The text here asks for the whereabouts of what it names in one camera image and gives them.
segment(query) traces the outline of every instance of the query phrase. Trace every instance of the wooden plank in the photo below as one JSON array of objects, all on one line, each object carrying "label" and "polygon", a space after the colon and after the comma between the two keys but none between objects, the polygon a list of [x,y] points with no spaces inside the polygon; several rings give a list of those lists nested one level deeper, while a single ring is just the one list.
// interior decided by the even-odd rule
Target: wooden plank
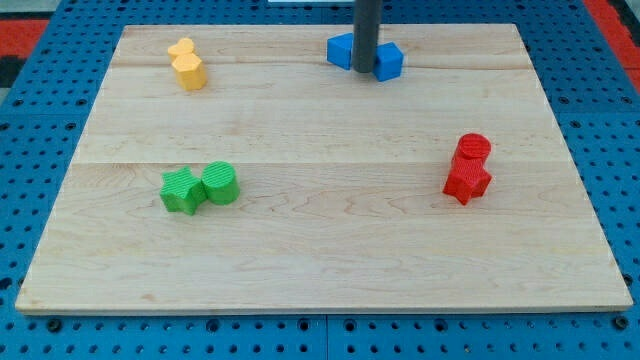
[{"label": "wooden plank", "polygon": [[[632,304],[512,25],[384,25],[385,83],[328,65],[348,26],[127,27],[16,307],[26,314],[501,313]],[[183,92],[166,48],[210,79]],[[459,136],[483,198],[441,193]],[[237,169],[167,213],[161,173]]]}]

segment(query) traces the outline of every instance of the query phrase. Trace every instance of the green cylinder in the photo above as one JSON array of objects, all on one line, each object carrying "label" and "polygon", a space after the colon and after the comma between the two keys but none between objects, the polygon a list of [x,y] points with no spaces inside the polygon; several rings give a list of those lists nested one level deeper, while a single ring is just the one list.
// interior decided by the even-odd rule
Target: green cylinder
[{"label": "green cylinder", "polygon": [[231,204],[240,195],[236,171],[224,161],[216,161],[204,168],[202,184],[207,198],[216,205]]}]

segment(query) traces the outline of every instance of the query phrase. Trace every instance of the plastic block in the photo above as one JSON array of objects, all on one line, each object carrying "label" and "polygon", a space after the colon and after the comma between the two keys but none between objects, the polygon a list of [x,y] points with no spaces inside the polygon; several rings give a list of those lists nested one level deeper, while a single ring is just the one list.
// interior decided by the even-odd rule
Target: plastic block
[{"label": "plastic block", "polygon": [[472,133],[461,137],[442,192],[455,196],[462,205],[484,195],[491,182],[491,174],[484,169],[490,152],[491,143],[484,136]]},{"label": "plastic block", "polygon": [[178,56],[172,63],[176,81],[185,90],[198,90],[207,83],[207,73],[202,60],[196,54]]},{"label": "plastic block", "polygon": [[202,183],[207,198],[216,205],[230,204],[240,195],[236,171],[231,164],[223,161],[216,161],[204,168]]},{"label": "plastic block", "polygon": [[395,43],[379,45],[376,51],[376,64],[373,67],[373,74],[378,81],[387,81],[397,78],[402,74],[402,61],[404,55]]},{"label": "plastic block", "polygon": [[338,35],[327,40],[327,61],[345,70],[351,69],[353,33]]},{"label": "plastic block", "polygon": [[193,215],[207,198],[202,182],[191,174],[191,169],[185,166],[175,172],[162,174],[164,185],[160,190],[160,198],[167,211],[182,211]]},{"label": "plastic block", "polygon": [[196,45],[193,43],[193,40],[182,38],[178,40],[176,44],[169,46],[167,53],[169,54],[169,58],[171,58],[171,62],[173,62],[180,55],[195,54]]}]

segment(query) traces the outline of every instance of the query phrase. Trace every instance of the green block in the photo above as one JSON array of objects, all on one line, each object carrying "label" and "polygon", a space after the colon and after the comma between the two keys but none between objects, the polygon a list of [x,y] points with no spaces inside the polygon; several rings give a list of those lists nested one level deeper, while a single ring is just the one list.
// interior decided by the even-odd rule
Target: green block
[{"label": "green block", "polygon": [[231,164],[223,161],[216,161],[204,168],[202,184],[209,201],[217,205],[231,204],[240,195],[236,171]]},{"label": "green block", "polygon": [[182,211],[193,215],[198,205],[207,198],[202,182],[191,174],[188,166],[175,172],[162,174],[164,185],[160,197],[167,211]]}]

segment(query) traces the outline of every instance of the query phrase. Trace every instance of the blue pegboard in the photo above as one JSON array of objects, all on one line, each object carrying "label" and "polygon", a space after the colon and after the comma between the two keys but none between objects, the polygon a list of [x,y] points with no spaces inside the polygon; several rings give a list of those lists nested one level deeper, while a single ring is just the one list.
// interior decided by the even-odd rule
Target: blue pegboard
[{"label": "blue pegboard", "polygon": [[[496,316],[31,318],[13,307],[126,24],[335,24],[349,5],[63,0],[0,107],[0,359],[640,358],[640,310]],[[386,1],[387,23],[516,23],[640,300],[640,98],[579,1]],[[167,284],[180,291],[179,284]]]}]

